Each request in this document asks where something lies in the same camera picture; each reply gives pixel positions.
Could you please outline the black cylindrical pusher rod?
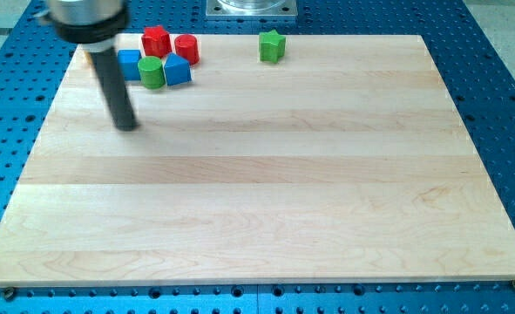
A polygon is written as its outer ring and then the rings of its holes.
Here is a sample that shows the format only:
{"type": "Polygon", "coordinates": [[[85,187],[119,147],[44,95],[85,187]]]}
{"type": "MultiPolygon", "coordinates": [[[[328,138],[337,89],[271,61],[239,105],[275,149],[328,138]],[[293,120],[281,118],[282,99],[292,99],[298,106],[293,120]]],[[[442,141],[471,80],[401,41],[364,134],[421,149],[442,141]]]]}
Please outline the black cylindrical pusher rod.
{"type": "Polygon", "coordinates": [[[114,48],[90,55],[114,127],[119,131],[134,130],[138,122],[114,48]]]}

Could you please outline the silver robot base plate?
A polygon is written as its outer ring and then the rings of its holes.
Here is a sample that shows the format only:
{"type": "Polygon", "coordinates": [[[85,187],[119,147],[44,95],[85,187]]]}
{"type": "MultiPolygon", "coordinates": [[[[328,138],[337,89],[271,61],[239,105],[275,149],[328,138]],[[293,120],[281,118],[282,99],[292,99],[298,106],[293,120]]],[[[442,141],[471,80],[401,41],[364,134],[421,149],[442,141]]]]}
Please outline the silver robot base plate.
{"type": "Polygon", "coordinates": [[[208,18],[296,17],[296,0],[206,0],[208,18]]]}

